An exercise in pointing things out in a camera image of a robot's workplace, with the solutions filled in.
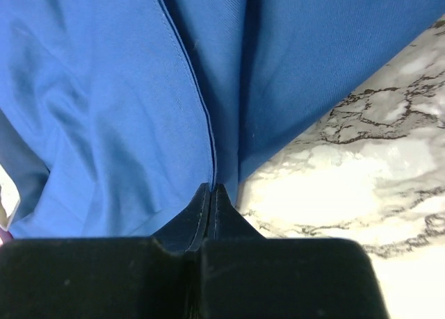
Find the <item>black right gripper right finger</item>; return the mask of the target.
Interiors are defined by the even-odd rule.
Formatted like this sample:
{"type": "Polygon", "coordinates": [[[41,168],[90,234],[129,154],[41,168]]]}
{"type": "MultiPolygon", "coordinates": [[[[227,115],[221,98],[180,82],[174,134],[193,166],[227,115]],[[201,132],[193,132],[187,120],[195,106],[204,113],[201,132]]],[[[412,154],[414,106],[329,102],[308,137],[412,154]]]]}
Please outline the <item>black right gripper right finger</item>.
{"type": "Polygon", "coordinates": [[[203,318],[387,318],[371,260],[344,238],[265,238],[211,195],[200,249],[203,318]]]}

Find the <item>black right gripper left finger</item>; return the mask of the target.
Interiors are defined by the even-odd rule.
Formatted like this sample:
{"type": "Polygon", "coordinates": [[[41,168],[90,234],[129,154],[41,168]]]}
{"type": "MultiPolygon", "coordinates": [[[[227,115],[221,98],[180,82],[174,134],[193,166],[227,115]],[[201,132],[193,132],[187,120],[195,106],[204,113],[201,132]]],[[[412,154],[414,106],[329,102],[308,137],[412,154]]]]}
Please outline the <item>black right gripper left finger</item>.
{"type": "Polygon", "coordinates": [[[2,318],[199,318],[196,253],[211,193],[151,236],[14,240],[1,249],[2,318]]]}

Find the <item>blue surgical drape cloth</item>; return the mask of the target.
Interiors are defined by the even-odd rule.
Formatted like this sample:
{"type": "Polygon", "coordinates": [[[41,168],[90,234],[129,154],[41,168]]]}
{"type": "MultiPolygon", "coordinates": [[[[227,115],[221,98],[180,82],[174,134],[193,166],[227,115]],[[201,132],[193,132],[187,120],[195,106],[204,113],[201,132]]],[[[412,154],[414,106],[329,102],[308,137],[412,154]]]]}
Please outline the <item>blue surgical drape cloth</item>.
{"type": "Polygon", "coordinates": [[[1,0],[15,238],[148,236],[238,184],[444,0],[1,0]]]}

